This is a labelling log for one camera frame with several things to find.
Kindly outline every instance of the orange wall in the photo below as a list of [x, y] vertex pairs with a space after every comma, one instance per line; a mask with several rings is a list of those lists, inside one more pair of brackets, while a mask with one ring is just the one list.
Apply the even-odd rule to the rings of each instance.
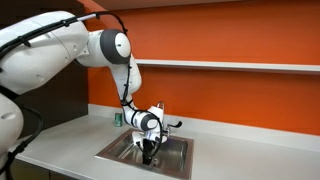
[[[320, 3], [244, 1], [116, 12], [137, 58], [320, 64]], [[88, 22], [90, 30], [105, 27]], [[135, 104], [167, 114], [320, 135], [320, 76], [140, 67]], [[109, 69], [89, 102], [119, 106]]]

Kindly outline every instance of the sink basin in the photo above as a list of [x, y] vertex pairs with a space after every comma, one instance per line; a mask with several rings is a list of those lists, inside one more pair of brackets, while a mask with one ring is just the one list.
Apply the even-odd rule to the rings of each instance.
[[118, 161], [179, 179], [190, 179], [193, 156], [192, 139], [169, 136], [153, 157], [154, 163], [149, 166], [142, 164], [142, 152], [133, 143], [131, 135], [133, 131], [138, 130], [132, 128], [127, 130], [100, 151], [96, 157]]

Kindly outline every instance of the white robotic arm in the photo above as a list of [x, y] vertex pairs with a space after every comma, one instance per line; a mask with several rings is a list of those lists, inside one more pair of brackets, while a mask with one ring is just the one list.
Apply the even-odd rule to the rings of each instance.
[[132, 93], [139, 89], [141, 76], [125, 32], [115, 29], [88, 32], [81, 21], [96, 16], [51, 12], [0, 31], [0, 170], [8, 148], [23, 127], [21, 111], [11, 100], [41, 87], [74, 59], [87, 67], [109, 67], [125, 122], [146, 132], [139, 136], [140, 140], [159, 144], [166, 141], [161, 135], [161, 103], [145, 111], [133, 103]]

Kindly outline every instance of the white shelf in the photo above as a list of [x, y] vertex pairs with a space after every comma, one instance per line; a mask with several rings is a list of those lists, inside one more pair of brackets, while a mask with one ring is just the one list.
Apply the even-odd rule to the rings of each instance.
[[300, 64], [268, 64], [268, 63], [238, 63], [238, 62], [208, 62], [208, 61], [177, 61], [136, 59], [139, 65], [155, 67], [175, 67], [192, 69], [214, 69], [232, 71], [253, 71], [294, 74], [320, 74], [320, 65]]

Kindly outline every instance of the countertop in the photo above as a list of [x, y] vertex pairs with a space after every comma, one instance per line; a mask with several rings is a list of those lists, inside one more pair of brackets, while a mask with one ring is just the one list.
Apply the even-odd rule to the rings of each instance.
[[[17, 159], [77, 179], [175, 179], [95, 157], [129, 128], [128, 125], [114, 127], [112, 118], [86, 115], [43, 131]], [[320, 177], [318, 152], [183, 129], [173, 131], [172, 135], [194, 140], [193, 180], [315, 180]]]

